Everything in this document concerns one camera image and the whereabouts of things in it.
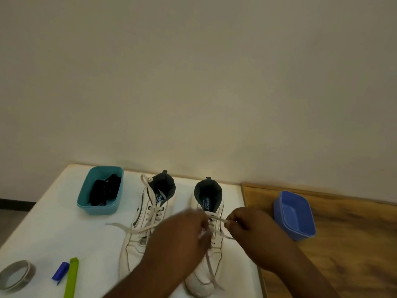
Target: beige wall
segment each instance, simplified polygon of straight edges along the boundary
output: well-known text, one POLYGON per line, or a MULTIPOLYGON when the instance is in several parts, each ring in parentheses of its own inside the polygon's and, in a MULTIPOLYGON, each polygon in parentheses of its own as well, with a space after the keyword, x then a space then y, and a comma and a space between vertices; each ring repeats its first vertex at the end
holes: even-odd
POLYGON ((397 202, 396 12, 0 0, 0 197, 37 201, 79 162, 397 202))

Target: brown wood grain surface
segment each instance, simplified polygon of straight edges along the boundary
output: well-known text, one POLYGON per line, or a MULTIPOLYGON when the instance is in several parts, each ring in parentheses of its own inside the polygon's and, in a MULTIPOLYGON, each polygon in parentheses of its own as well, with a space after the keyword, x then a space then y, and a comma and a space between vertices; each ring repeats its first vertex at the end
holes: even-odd
MULTIPOLYGON (((274 186, 241 187, 247 207, 272 217, 282 190, 309 201, 317 233, 298 245, 342 297, 397 297, 397 205, 274 186)), ((265 270, 261 275, 264 297, 291 297, 276 275, 265 270)))

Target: white sneaker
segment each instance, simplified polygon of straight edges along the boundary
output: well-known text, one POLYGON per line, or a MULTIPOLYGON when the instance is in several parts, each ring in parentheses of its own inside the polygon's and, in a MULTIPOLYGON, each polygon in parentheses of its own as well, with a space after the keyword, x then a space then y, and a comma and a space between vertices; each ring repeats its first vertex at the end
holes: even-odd
POLYGON ((208 250, 206 257, 196 270, 186 278, 185 284, 191 295, 207 297, 214 292, 216 287, 219 287, 216 279, 219 278, 222 270, 222 240, 225 235, 221 227, 221 221, 224 221, 221 186, 210 177, 199 182, 191 196, 191 207, 203 209, 206 212, 213 236, 211 249, 208 250))
POLYGON ((154 227, 173 212, 175 198, 172 197, 176 195, 176 187, 173 178, 166 170, 152 178, 141 175, 141 181, 145 189, 131 228, 118 223, 109 224, 120 227, 126 232, 119 259, 120 279, 130 274, 139 264, 154 227))

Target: white table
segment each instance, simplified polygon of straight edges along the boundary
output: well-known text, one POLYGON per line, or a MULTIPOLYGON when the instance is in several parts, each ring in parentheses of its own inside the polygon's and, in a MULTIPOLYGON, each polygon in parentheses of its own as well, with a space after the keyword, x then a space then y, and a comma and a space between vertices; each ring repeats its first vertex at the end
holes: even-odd
MULTIPOLYGON (((102 297, 118 282, 118 259, 125 234, 105 223, 131 224, 143 190, 141 174, 124 172, 122 200, 115 214, 89 216, 77 208, 76 201, 91 167, 69 165, 1 247, 0 270, 14 261, 29 260, 36 265, 37 271, 25 288, 0 296, 63 297, 66 278, 57 286, 51 277, 62 261, 69 261, 72 257, 80 260, 76 298, 102 297)), ((198 180, 174 179, 177 187, 174 202, 176 213, 188 207, 198 180)), ((220 185, 226 215, 244 205, 239 186, 220 185)), ((228 239, 224 239, 222 247, 224 269, 219 283, 225 291, 217 291, 211 297, 262 297, 256 266, 242 248, 234 240, 228 239)), ((180 285, 171 297, 190 296, 180 285)))

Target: blue plastic container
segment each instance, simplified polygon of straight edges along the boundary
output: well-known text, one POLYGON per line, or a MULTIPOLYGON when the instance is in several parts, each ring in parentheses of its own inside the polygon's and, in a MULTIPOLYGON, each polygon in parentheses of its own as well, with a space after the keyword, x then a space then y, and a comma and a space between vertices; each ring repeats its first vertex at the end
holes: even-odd
POLYGON ((309 202, 295 193, 282 191, 273 204, 274 220, 293 240, 303 240, 316 234, 309 202))
POLYGON ((90 215, 109 215, 116 212, 119 207, 120 200, 122 198, 123 189, 123 177, 124 171, 118 166, 96 166, 90 169, 85 177, 83 186, 80 190, 79 197, 77 199, 77 206, 84 209, 90 215), (106 205, 92 206, 88 203, 90 200, 90 192, 96 180, 106 180, 112 174, 116 174, 121 177, 120 188, 117 192, 117 196, 113 200, 108 200, 106 205))

